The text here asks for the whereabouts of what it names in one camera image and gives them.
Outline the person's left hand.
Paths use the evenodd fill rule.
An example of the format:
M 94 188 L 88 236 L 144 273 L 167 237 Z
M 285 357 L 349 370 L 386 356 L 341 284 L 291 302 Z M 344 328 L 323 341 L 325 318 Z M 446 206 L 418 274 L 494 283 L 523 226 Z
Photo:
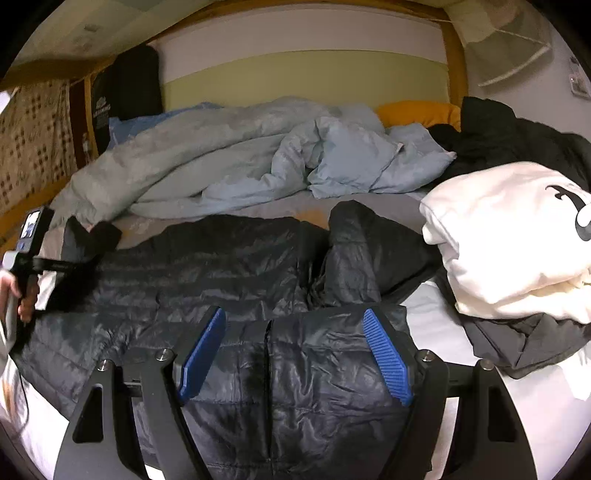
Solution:
M 4 319 L 6 316 L 8 299 L 14 296 L 20 300 L 17 310 L 19 318 L 24 323 L 30 322 L 34 315 L 35 304 L 40 291 L 37 277 L 32 276 L 29 278 L 25 294 L 21 293 L 16 277 L 9 271 L 1 270 L 0 280 L 1 318 Z

